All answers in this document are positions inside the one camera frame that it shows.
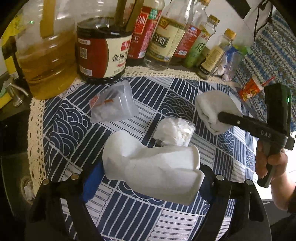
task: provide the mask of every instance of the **hand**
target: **hand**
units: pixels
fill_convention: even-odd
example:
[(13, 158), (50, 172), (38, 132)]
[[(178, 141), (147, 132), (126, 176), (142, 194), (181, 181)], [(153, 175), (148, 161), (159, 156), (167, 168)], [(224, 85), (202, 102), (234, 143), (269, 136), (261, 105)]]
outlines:
[(284, 149), (282, 149), (281, 153), (271, 155), (269, 158), (267, 158), (263, 153), (262, 142), (258, 141), (255, 159), (255, 171), (260, 178), (263, 178), (267, 175), (267, 163), (272, 166), (276, 166), (276, 171), (274, 173), (274, 176), (272, 177), (272, 180), (282, 176), (286, 172), (288, 156), (285, 154)]

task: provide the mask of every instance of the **human arm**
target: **human arm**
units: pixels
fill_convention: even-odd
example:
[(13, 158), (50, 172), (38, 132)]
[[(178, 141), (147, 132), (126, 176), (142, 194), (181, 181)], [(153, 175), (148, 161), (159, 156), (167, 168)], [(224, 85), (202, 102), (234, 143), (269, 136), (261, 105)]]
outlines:
[(288, 210), (291, 199), (294, 197), (295, 182), (292, 181), (286, 172), (288, 157), (282, 150), (281, 153), (266, 157), (263, 153), (263, 145), (257, 142), (255, 170), (259, 177), (267, 175), (266, 164), (276, 166), (276, 171), (271, 180), (271, 192), (274, 204), (282, 210)]

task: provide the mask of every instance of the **red straw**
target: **red straw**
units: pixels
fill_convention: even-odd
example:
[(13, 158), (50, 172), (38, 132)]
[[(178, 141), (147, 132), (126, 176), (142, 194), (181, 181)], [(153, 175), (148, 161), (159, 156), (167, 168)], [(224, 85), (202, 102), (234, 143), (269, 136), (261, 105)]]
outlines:
[(275, 79), (274, 76), (271, 77), (269, 80), (267, 80), (266, 82), (264, 82), (264, 83), (262, 84), (262, 86), (264, 87), (264, 85), (268, 84), (270, 81), (272, 81), (272, 80), (274, 80), (274, 79)]

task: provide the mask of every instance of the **red paper cup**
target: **red paper cup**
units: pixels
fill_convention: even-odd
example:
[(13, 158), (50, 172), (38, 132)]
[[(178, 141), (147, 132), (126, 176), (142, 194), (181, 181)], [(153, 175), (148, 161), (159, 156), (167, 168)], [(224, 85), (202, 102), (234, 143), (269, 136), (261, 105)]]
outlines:
[(254, 95), (260, 93), (262, 90), (263, 87), (259, 83), (256, 76), (252, 76), (248, 83), (246, 83), (244, 87), (239, 91), (239, 95), (244, 101), (246, 101)]

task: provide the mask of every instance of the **metal faucet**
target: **metal faucet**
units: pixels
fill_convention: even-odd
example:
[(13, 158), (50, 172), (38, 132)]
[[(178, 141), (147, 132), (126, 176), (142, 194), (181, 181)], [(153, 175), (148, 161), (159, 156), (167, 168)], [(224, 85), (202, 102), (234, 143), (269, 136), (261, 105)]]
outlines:
[(15, 84), (15, 80), (12, 77), (10, 77), (8, 80), (6, 80), (3, 83), (3, 86), (6, 89), (6, 92), (13, 99), (13, 106), (14, 107), (18, 107), (23, 102), (24, 97), (25, 97), (24, 94), (26, 96), (29, 95), (27, 91), (25, 91), (23, 88), (21, 88)]

